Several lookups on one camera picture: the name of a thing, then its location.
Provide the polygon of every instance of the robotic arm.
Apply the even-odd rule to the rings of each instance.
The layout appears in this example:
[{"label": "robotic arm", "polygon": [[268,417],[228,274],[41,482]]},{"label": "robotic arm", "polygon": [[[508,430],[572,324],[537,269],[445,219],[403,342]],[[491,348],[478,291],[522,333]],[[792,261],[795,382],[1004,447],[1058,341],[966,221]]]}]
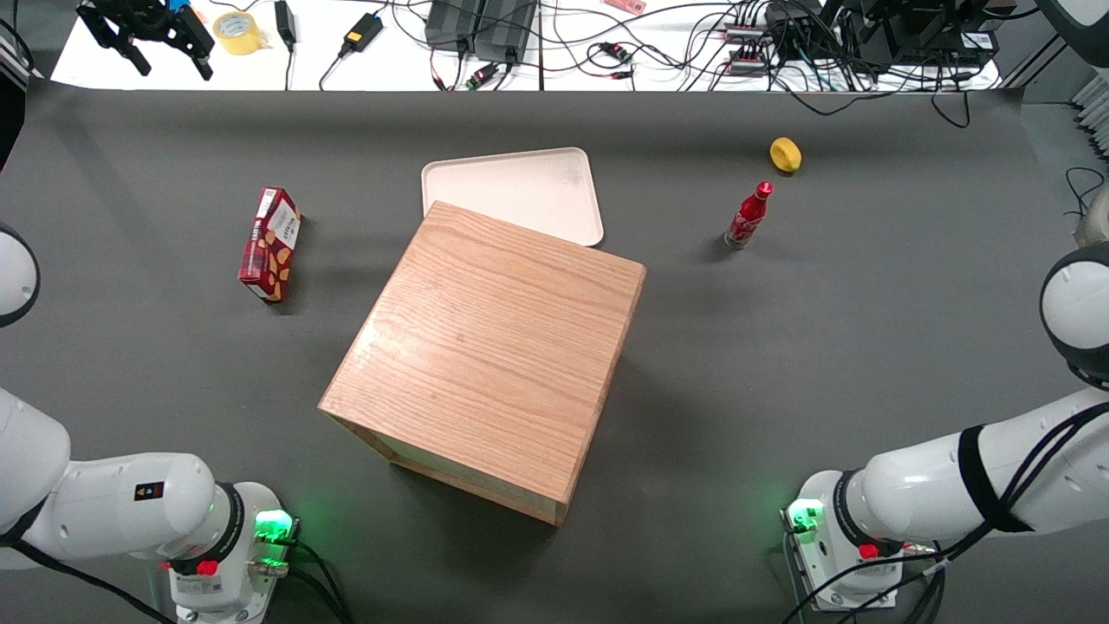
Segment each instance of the robotic arm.
[{"label": "robotic arm", "polygon": [[143,75],[149,75],[151,68],[135,48],[135,39],[161,41],[181,50],[204,80],[212,78],[208,54],[215,42],[189,4],[171,11],[161,0],[81,0],[77,14],[101,48],[115,50]]},{"label": "robotic arm", "polygon": [[39,297],[39,260],[16,229],[0,222],[0,328],[23,318]]},{"label": "robotic arm", "polygon": [[[1091,388],[1005,422],[882,453],[854,471],[811,477],[783,511],[817,610],[847,611],[901,581],[904,548],[991,534],[1054,533],[1109,518],[1109,242],[1075,250],[1048,273],[1044,328]],[[1076,415],[1090,415],[1011,510],[999,499],[1029,451]],[[1046,457],[1042,453],[1038,458]],[[885,561],[828,583],[865,561]],[[896,592],[876,607],[896,604]]]},{"label": "robotic arm", "polygon": [[[27,315],[38,294],[34,254],[0,223],[0,328]],[[261,623],[296,530],[268,488],[218,483],[194,456],[71,461],[65,429],[0,389],[0,570],[124,553],[157,559],[177,617]]]}]

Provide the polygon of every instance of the wooden box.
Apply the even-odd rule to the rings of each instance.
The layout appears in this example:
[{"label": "wooden box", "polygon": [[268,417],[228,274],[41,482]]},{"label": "wooden box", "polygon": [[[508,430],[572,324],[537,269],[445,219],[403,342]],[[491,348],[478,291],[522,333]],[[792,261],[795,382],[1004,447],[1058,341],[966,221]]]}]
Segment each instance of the wooden box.
[{"label": "wooden box", "polygon": [[319,409],[395,464],[561,525],[645,274],[436,203]]}]

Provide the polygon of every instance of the yellow tape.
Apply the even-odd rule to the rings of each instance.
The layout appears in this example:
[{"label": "yellow tape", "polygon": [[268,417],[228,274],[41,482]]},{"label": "yellow tape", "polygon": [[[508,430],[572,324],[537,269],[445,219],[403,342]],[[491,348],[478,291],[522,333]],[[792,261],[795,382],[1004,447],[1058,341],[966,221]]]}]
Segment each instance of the yellow tape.
[{"label": "yellow tape", "polygon": [[216,18],[212,32],[232,54],[250,54],[266,43],[265,35],[250,13],[232,11]]}]

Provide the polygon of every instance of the yellow lemon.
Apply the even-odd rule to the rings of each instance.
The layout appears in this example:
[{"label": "yellow lemon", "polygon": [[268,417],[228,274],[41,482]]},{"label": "yellow lemon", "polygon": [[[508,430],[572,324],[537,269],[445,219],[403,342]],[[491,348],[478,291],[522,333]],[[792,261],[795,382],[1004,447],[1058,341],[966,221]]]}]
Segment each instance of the yellow lemon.
[{"label": "yellow lemon", "polygon": [[782,136],[770,144],[770,158],[774,166],[786,173],[801,168],[801,150],[793,141]]}]

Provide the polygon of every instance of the red button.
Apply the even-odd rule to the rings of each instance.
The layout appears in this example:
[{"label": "red button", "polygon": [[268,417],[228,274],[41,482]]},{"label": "red button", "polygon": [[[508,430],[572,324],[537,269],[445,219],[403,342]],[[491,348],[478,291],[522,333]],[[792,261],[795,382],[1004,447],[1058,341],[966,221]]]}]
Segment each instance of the red button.
[{"label": "red button", "polygon": [[196,574],[200,574],[201,576],[212,576],[215,574],[217,567],[220,567],[220,562],[202,561],[196,564]]}]

